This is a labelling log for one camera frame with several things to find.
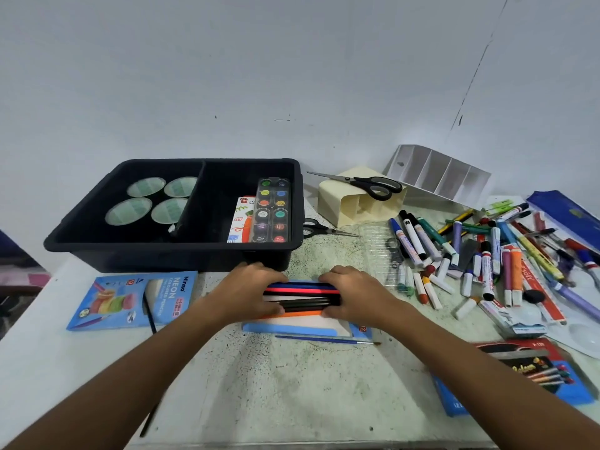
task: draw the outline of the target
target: black plastic bin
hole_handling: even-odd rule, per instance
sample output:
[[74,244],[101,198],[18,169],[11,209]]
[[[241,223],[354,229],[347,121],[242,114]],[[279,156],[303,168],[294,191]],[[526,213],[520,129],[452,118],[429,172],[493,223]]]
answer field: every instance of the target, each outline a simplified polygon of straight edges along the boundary
[[[183,176],[198,180],[176,230],[158,224],[150,212],[124,226],[104,217],[130,196],[129,185],[158,176],[167,183]],[[290,237],[284,243],[228,243],[238,197],[253,196],[264,177],[290,181]],[[146,196],[153,208],[169,199],[162,189]],[[105,176],[44,241],[48,251],[69,252],[100,272],[226,272],[242,261],[288,267],[292,251],[304,239],[304,196],[295,159],[131,159]]]

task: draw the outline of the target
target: table surface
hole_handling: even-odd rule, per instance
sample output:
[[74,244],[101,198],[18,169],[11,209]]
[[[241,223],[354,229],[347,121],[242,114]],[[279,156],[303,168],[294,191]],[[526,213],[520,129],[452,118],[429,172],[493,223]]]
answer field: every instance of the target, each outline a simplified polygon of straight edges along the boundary
[[[315,217],[314,210],[306,207],[306,216]],[[415,213],[437,226],[456,214],[427,209]],[[294,251],[287,274],[316,278],[336,264],[364,269],[361,241],[342,236],[307,239]],[[0,446],[151,336],[149,327],[65,330],[98,275],[71,257],[0,341]],[[224,275],[200,275],[203,294]],[[467,341],[501,339],[478,308],[461,322],[450,315],[463,300],[458,293],[439,289],[437,293],[445,306],[440,311],[419,305],[414,298],[410,301]],[[382,345],[346,347],[279,340],[230,325],[188,363],[165,394],[146,438],[136,435],[128,448],[266,443],[287,448],[294,443],[329,448],[492,445],[471,417],[446,416],[430,373],[414,355],[386,333],[376,330],[374,339]],[[600,361],[569,351],[600,386]],[[580,410],[600,422],[597,401]]]

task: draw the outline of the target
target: black pencil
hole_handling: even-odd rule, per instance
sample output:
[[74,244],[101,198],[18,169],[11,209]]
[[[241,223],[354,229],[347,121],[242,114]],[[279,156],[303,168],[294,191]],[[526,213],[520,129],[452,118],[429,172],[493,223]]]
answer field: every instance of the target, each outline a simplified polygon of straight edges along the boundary
[[[152,334],[154,335],[156,334],[156,325],[154,325],[154,318],[152,317],[152,311],[150,310],[150,305],[148,304],[146,293],[142,295],[142,306],[146,308],[146,311],[148,313],[148,322],[150,323],[150,328],[152,329]],[[148,417],[146,418],[146,423],[144,423],[142,431],[140,432],[141,438],[144,438],[146,436],[148,428],[150,427],[150,424],[152,424],[152,420],[154,418],[154,415],[156,414],[156,411],[158,410],[161,400],[162,398],[154,405],[154,407],[150,411],[150,414],[148,414]]]

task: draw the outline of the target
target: pen holder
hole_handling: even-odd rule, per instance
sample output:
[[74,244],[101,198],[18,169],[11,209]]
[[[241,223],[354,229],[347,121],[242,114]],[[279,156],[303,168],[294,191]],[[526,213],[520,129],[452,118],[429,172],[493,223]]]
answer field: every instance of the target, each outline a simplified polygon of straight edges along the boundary
[[[362,178],[385,176],[363,166],[353,167],[338,175]],[[398,194],[392,194],[389,200],[379,201],[348,183],[324,180],[319,185],[317,211],[336,227],[386,221],[398,216],[405,196],[406,188]]]

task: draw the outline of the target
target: white paint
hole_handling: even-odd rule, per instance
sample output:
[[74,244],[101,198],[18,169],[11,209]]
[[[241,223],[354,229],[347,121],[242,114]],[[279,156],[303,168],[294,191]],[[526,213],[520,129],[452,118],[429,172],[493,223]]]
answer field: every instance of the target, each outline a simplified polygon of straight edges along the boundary
[[401,143],[594,211],[597,0],[504,2],[2,0],[0,228],[55,271],[43,239],[125,159],[383,170]]

